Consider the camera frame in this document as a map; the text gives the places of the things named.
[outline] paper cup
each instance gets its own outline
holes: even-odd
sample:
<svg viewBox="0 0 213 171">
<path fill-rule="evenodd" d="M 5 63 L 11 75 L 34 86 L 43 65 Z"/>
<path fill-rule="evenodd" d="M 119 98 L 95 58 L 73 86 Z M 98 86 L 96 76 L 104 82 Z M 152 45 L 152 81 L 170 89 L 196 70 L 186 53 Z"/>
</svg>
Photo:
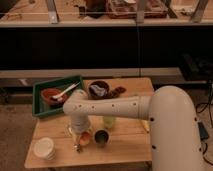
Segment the paper cup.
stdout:
<svg viewBox="0 0 213 171">
<path fill-rule="evenodd" d="M 33 151 L 37 157 L 51 160 L 55 154 L 54 142 L 48 137 L 41 138 L 35 143 Z"/>
</svg>

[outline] box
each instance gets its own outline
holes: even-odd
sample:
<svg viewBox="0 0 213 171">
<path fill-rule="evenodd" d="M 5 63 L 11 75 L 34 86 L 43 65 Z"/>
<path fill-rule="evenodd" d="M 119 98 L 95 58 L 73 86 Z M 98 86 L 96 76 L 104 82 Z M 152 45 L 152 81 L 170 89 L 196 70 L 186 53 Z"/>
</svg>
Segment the box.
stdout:
<svg viewBox="0 0 213 171">
<path fill-rule="evenodd" d="M 80 84 L 74 90 L 84 89 L 83 79 L 81 76 L 71 76 L 71 77 L 65 77 L 65 78 L 60 78 L 56 80 L 36 83 L 33 86 L 32 115 L 38 118 L 45 118 L 47 116 L 63 113 L 62 106 L 47 105 L 41 97 L 41 91 L 46 88 L 58 88 L 60 90 L 65 90 L 68 86 L 77 82 L 80 82 Z M 70 96 L 72 92 L 73 90 L 70 90 L 66 94 Z"/>
</svg>

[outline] small cup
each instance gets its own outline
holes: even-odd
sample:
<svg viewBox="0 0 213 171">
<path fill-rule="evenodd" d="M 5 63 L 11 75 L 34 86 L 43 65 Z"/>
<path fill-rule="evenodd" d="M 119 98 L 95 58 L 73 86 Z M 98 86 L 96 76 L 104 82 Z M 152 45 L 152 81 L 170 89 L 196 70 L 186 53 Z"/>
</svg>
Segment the small cup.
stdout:
<svg viewBox="0 0 213 171">
<path fill-rule="evenodd" d="M 109 140 L 109 134 L 105 130 L 99 130 L 95 133 L 95 141 L 99 147 L 104 147 Z"/>
<path fill-rule="evenodd" d="M 111 129 L 114 127 L 116 121 L 116 117 L 113 116 L 103 116 L 103 124 L 104 128 Z"/>
<path fill-rule="evenodd" d="M 39 139 L 34 145 L 33 152 L 39 158 L 52 160 L 55 155 L 53 140 L 48 137 Z"/>
</svg>

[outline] wooden table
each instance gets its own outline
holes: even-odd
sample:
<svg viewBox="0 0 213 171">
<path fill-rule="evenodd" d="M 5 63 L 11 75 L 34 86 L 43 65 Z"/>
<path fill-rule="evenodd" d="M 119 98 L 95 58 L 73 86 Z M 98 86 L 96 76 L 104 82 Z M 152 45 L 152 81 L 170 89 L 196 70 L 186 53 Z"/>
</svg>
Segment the wooden table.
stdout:
<svg viewBox="0 0 213 171">
<path fill-rule="evenodd" d="M 85 80 L 86 89 L 94 80 Z M 121 97 L 152 95 L 153 87 L 149 78 L 106 79 L 110 89 L 123 86 L 127 89 Z M 102 117 L 90 117 L 92 130 L 101 129 Z M 26 157 L 26 168 L 52 168 L 65 166 L 82 166 L 97 164 L 115 164 L 151 161 L 150 135 L 144 130 L 141 121 L 137 119 L 117 118 L 115 127 L 109 130 L 110 138 L 105 148 L 99 148 L 94 140 L 77 153 L 73 147 L 67 125 L 70 117 L 64 114 L 38 119 L 30 148 Z M 42 137 L 51 137 L 56 146 L 55 158 L 45 161 L 33 153 L 35 142 Z"/>
</svg>

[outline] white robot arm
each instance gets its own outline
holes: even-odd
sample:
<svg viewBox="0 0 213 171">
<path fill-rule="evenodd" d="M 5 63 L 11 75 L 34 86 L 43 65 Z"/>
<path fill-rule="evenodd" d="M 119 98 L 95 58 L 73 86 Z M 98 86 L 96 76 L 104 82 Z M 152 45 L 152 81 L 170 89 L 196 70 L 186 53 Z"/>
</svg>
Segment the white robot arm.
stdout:
<svg viewBox="0 0 213 171">
<path fill-rule="evenodd" d="M 109 100 L 88 100 L 76 90 L 63 110 L 71 116 L 76 133 L 86 131 L 88 115 L 117 116 L 150 120 L 153 171 L 204 171 L 196 112 L 186 92 L 165 86 L 153 96 Z"/>
</svg>

